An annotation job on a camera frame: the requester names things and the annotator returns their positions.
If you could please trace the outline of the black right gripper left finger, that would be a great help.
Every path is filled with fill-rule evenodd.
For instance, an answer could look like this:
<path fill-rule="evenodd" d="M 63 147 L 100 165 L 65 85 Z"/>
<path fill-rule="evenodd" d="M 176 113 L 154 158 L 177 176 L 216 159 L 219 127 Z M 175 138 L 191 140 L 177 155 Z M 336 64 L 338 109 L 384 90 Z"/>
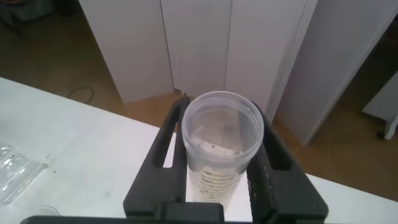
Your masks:
<path fill-rule="evenodd" d="M 186 201 L 187 150 L 182 119 L 189 102 L 183 96 L 171 106 L 123 201 L 126 218 L 224 220 L 221 204 Z"/>

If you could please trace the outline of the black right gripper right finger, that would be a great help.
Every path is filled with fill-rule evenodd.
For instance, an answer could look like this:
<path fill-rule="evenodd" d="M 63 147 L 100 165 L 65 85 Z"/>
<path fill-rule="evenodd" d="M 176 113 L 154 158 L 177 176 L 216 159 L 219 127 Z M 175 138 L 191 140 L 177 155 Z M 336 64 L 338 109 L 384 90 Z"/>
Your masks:
<path fill-rule="evenodd" d="M 252 102 L 259 130 L 246 168 L 254 223 L 323 223 L 328 205 L 289 148 Z"/>

